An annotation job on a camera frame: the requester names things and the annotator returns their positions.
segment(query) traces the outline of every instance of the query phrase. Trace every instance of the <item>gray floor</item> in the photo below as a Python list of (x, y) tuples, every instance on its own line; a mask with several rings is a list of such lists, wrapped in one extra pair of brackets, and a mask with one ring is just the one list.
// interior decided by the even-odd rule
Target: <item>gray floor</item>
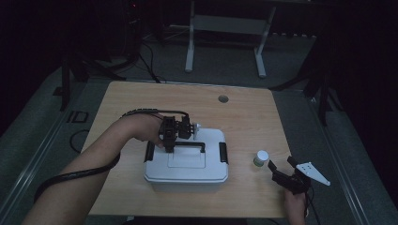
[[(267, 88), (296, 76), (302, 61), (314, 43), (305, 37), (272, 36), (263, 53), (268, 76), (257, 76), (253, 50), (221, 45), (195, 48), (193, 72), (184, 72), (186, 45), (170, 42), (165, 47), (149, 41), (154, 52), (153, 70), (167, 82), (205, 83), (217, 85)], [(144, 59), (150, 62), (150, 51), (142, 48)], [(140, 61), (136, 67), (118, 71), (129, 81), (150, 81), (145, 66)], [(60, 97), (53, 97), (60, 85), (60, 70), (43, 83), (18, 119), (0, 141), (0, 199), (5, 200), (16, 184), (30, 158), (37, 150), (47, 151), (35, 178), (27, 190), (15, 199), (15, 207), (7, 223), (20, 224), (31, 207), (37, 186), (46, 178), (57, 174), (62, 167), (77, 156), (69, 147), (69, 137), (76, 131), (90, 129), (96, 111), (110, 82), (93, 76), (87, 84), (72, 84), (76, 97), (69, 108), (61, 113)], [(328, 126), (322, 127), (316, 116), (316, 101), (304, 97), (305, 82), (282, 92), (274, 92), (283, 129), (292, 155), (297, 161), (311, 161), (332, 183), (326, 187), (314, 182), (314, 205), (322, 224), (397, 224), (397, 210), (379, 181), (373, 165), (344, 112), (327, 114)], [(84, 124), (67, 123), (70, 111), (88, 112)], [(76, 147), (83, 146), (86, 133), (74, 139)], [(42, 140), (49, 140), (43, 145)], [(287, 224), (285, 219), (275, 219)], [(124, 217), (88, 217), (86, 224), (121, 224)], [(248, 218), (248, 224), (273, 224), (264, 218)], [(314, 211), (308, 224), (316, 224)]]

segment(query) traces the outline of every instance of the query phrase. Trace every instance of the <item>dark background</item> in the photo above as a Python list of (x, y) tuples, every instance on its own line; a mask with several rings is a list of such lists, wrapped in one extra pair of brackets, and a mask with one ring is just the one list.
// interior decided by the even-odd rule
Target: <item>dark background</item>
[[(44, 79), (71, 49), (106, 60), (123, 55), (134, 43), (125, 38), (125, 1), (2, 1), (0, 4), (1, 129), (3, 133)], [(148, 29), (188, 24), (189, 1), (135, 1)], [(351, 0), (343, 7), (278, 4), (271, 32), (318, 36), (307, 66), (317, 67), (335, 51), (331, 87), (373, 161), (395, 204), (398, 158), (398, 7), (394, 1)], [(314, 1), (338, 3), (338, 1)]]

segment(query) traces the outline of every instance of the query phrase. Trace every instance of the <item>white plastic container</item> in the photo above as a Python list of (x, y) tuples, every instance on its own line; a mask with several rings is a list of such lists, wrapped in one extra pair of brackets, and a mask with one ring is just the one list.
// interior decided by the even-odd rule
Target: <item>white plastic container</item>
[(227, 178), (225, 138), (218, 129), (201, 128), (196, 140), (177, 139), (174, 153), (152, 143), (146, 149), (145, 179), (155, 191), (216, 191)]

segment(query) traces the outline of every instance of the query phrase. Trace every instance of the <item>black robotic claw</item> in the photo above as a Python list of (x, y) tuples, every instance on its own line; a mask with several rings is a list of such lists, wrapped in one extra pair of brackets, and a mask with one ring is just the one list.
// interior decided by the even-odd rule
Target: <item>black robotic claw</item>
[(176, 121), (174, 116), (163, 116), (159, 134), (163, 135), (163, 145), (167, 153), (173, 153), (176, 146), (177, 134), (179, 138), (189, 139), (194, 132), (194, 125), (190, 123), (190, 116), (182, 111), (165, 111), (157, 109), (137, 109), (126, 112), (123, 116), (133, 114), (172, 113), (182, 114), (181, 121)]
[(306, 176), (296, 168), (298, 164), (292, 157), (289, 157), (287, 161), (293, 168), (295, 168), (295, 171), (291, 176), (288, 176), (283, 172), (279, 172), (275, 164), (271, 160), (269, 161), (268, 167), (272, 171), (272, 180), (278, 185), (292, 191), (293, 194), (307, 192), (311, 187), (310, 177)]

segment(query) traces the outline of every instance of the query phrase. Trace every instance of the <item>white metal stand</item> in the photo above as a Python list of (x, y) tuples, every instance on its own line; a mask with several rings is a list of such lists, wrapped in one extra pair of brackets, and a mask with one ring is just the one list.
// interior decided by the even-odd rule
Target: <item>white metal stand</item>
[(187, 52), (187, 62), (185, 64), (185, 71), (192, 72), (193, 67), (193, 53), (194, 43), (193, 36), (195, 30), (207, 30), (217, 32), (239, 33), (249, 35), (261, 35), (261, 41), (258, 47), (254, 48), (255, 62), (257, 64), (258, 76), (266, 77), (266, 70), (262, 51), (267, 40), (269, 28), (271, 27), (272, 19), (275, 14), (276, 7), (271, 9), (269, 17), (266, 21), (241, 19), (230, 17), (217, 17), (207, 15), (195, 15), (194, 1), (191, 1), (191, 19), (190, 19), (190, 43)]

